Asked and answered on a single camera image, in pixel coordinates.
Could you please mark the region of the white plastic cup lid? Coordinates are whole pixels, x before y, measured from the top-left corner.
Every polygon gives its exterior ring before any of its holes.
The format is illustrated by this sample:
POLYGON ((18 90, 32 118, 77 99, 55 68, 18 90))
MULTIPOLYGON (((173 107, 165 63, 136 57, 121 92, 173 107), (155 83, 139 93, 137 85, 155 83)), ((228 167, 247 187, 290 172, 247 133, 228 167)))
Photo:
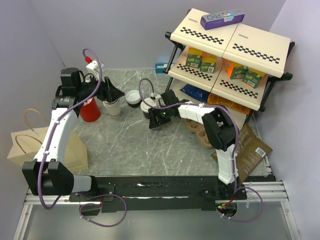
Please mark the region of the white plastic cup lid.
POLYGON ((152 107, 155 107, 155 106, 153 106, 153 102, 152 102, 152 100, 151 100, 150 97, 145 98, 144 101, 142 101, 141 103, 144 103, 144 105, 147 105, 147 106, 149 106, 150 108, 151 108, 151 106, 152 106, 152 107))

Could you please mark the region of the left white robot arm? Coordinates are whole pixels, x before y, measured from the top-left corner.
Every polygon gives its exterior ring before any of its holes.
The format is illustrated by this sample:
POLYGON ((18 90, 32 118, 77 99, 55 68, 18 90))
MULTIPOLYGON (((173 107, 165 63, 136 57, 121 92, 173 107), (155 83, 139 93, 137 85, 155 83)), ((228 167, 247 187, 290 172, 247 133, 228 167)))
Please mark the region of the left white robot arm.
POLYGON ((87 201, 93 201, 99 195, 96 177, 74 175, 64 166, 68 141, 85 99, 96 97, 113 103, 125 93, 107 76, 102 81, 95 77, 85 81, 82 71, 76 67, 62 69, 60 79, 42 145, 33 161, 23 163, 22 173, 35 196, 65 196, 81 192, 87 201))

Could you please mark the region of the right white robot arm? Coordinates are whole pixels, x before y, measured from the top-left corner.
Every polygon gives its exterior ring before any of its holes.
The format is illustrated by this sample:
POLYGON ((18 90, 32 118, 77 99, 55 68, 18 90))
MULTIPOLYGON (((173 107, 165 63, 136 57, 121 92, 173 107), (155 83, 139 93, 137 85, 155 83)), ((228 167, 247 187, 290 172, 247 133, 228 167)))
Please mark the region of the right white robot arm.
POLYGON ((150 98, 152 102, 143 96, 140 98, 148 107, 150 129, 170 122, 172 117, 203 125, 207 139, 215 149, 218 159, 218 179, 223 182, 218 187, 218 193, 223 199, 230 199, 235 195, 239 187, 236 148, 240 130, 229 111, 221 105, 179 100, 172 90, 162 95, 153 93, 150 98))

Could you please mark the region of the black paper coffee cup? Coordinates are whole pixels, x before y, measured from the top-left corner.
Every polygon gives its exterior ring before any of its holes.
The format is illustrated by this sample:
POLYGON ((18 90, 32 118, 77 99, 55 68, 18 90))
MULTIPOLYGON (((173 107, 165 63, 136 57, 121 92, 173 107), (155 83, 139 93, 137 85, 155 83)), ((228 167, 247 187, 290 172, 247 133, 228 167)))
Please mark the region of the black paper coffee cup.
POLYGON ((144 112, 147 112, 147 111, 150 109, 150 107, 147 106, 147 105, 145 105, 145 104, 142 102, 141 105, 140 105, 140 109, 141 109, 141 111, 142 111, 142 113, 143 113, 143 116, 144 116, 144 112))

